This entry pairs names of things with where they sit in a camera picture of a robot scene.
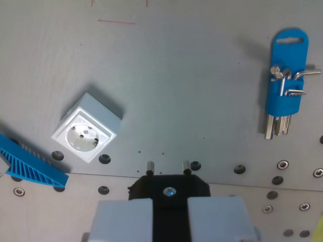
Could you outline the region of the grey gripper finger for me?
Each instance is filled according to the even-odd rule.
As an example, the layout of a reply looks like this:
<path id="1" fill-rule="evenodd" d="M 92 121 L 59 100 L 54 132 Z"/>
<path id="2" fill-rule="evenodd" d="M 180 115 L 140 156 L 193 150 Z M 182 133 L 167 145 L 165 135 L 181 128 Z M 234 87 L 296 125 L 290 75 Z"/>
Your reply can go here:
<path id="1" fill-rule="evenodd" d="M 191 197 L 188 215 L 192 241 L 258 241 L 242 197 Z"/>
<path id="2" fill-rule="evenodd" d="M 153 241 L 152 199 L 100 201 L 88 240 Z"/>

